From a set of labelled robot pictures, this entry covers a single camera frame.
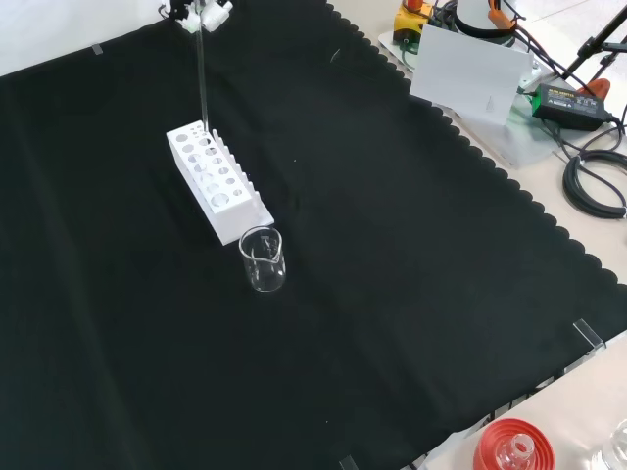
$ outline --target black cloth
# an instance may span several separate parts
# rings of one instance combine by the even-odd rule
[[[318,0],[207,36],[212,125],[276,219],[250,288],[172,160],[161,22],[0,80],[3,468],[394,470],[627,329],[616,278]]]

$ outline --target red lid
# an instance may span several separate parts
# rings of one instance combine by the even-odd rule
[[[418,11],[422,8],[423,0],[406,0],[406,5],[409,10]]]
[[[520,419],[501,419],[486,428],[474,452],[474,470],[500,470],[497,463],[497,446],[517,434],[533,439],[535,460],[529,470],[554,470],[555,455],[546,436],[535,426]]]

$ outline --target cable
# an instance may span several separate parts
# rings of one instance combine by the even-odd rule
[[[407,52],[407,49],[401,49],[401,58],[403,59],[403,64],[405,64],[405,67],[407,67],[408,69],[412,70],[414,69],[413,66],[411,66],[408,61],[405,59],[405,53]]]
[[[408,63],[407,59],[405,58],[405,54],[406,54],[407,52],[409,52],[410,54],[414,54],[415,56],[417,56],[417,55],[418,55],[418,53],[417,53],[416,51],[413,51],[413,50],[411,49],[410,43],[409,43],[407,40],[405,40],[405,41],[401,44],[401,59],[403,60],[403,64],[405,64],[405,67],[407,67],[408,69],[410,69],[410,70],[412,70],[412,71],[413,71],[413,70],[415,69],[415,67],[411,66],[411,65]]]
[[[588,93],[590,93],[592,96],[597,96],[596,93],[588,86],[587,83],[584,83],[583,80],[581,80],[579,77],[577,77],[574,73],[572,73],[571,71],[569,71],[565,66],[563,66],[562,64],[560,64],[558,61],[556,61],[555,59],[551,58],[551,56],[549,56],[549,54],[547,53],[547,51],[544,49],[544,47],[542,47],[542,45],[521,25],[517,24],[516,25],[516,30],[520,31],[522,34],[524,34],[525,36],[527,36],[527,40],[525,40],[524,37],[522,37],[521,34],[514,34],[514,36],[516,37],[516,39],[518,39],[519,41],[521,41],[522,43],[526,44],[527,47],[529,49],[531,49],[534,54],[540,59],[542,60],[544,63],[546,63],[549,67],[551,67],[551,69],[556,73],[556,74],[560,74],[557,69],[561,69],[565,74],[566,77],[572,77],[575,81],[577,81]]]
[[[606,179],[603,179],[597,174],[589,171],[587,168],[584,168],[584,163],[586,162],[604,162],[609,165],[620,166],[623,169],[627,170],[627,157],[623,154],[615,152],[615,150],[618,148],[618,146],[620,146],[620,143],[622,142],[623,135],[625,135],[626,115],[627,106],[625,106],[625,109],[623,110],[621,119],[619,119],[618,117],[611,117],[610,121],[612,121],[616,125],[615,127],[605,130],[604,132],[595,136],[581,148],[578,148],[575,145],[564,140],[559,134],[559,129],[552,129],[547,125],[546,122],[543,121],[545,128],[551,133],[555,142],[557,142],[557,144],[561,147],[561,150],[569,158],[569,162],[566,164],[566,170],[564,171],[564,175],[562,177],[562,187],[564,195],[573,206],[575,206],[580,211],[587,213],[588,215],[592,215],[598,218],[609,219],[627,218],[627,201],[625,200],[625,197],[622,195],[620,190],[618,190],[616,186],[611,184]],[[618,132],[618,139],[611,149],[588,150],[588,148],[593,143],[613,131]],[[579,153],[575,156],[570,155],[570,153],[566,149],[566,146],[578,150]],[[607,186],[618,197],[622,206],[608,206],[599,203],[594,198],[592,198],[581,185],[578,174],[580,170]]]
[[[513,11],[513,21],[515,22],[516,20],[527,20],[526,17],[523,17],[522,15],[520,15],[518,12],[516,12],[513,7],[511,5],[509,5],[509,2],[507,2],[507,0],[503,0],[503,3],[505,3],[507,5],[507,7]]]

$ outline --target metal stand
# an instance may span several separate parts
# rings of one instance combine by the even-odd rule
[[[577,59],[568,67],[568,72],[562,75],[562,78],[566,79],[571,73],[574,73],[579,67],[590,59],[593,55],[599,54],[599,52],[611,52],[601,60],[602,67],[595,74],[593,79],[597,79],[615,60],[616,56],[621,52],[627,52],[627,36],[620,43],[606,42],[607,39],[623,24],[627,21],[627,6],[623,7],[616,17],[609,22],[609,24],[599,33],[597,37],[591,37],[586,43],[581,46],[577,52]]]

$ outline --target white table surface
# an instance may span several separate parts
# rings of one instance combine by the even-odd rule
[[[555,452],[555,470],[589,470],[616,426],[627,419],[627,338],[524,401],[503,418],[523,419],[540,429]],[[427,463],[427,470],[472,468],[482,430]]]
[[[405,71],[391,54],[388,54],[378,45],[378,36],[392,29],[394,15],[400,0],[329,0],[335,9],[344,18],[355,24],[373,45],[381,49],[381,53],[388,56],[390,62],[397,64],[400,70]],[[533,31],[533,25],[527,28]],[[556,50],[558,44],[543,44],[549,51]],[[571,238],[578,240],[585,247],[586,253],[596,256],[606,269],[613,271],[618,282],[627,284],[627,221],[601,220],[585,215],[575,210],[564,198],[561,190],[561,178],[565,163],[558,155],[550,157],[536,164],[520,169],[513,169],[504,164],[490,149],[480,145],[460,124],[462,135],[468,137],[472,145],[483,150],[486,156],[491,157],[496,165],[515,179],[521,189],[533,195],[535,201],[545,206],[546,212],[557,220],[557,224],[566,228]],[[627,144],[623,144],[619,151],[627,154]],[[614,183],[624,194],[627,194],[627,178],[625,174],[615,168],[591,164],[590,169]],[[583,175],[582,184],[591,195],[606,204],[618,206],[615,196],[600,183]]]

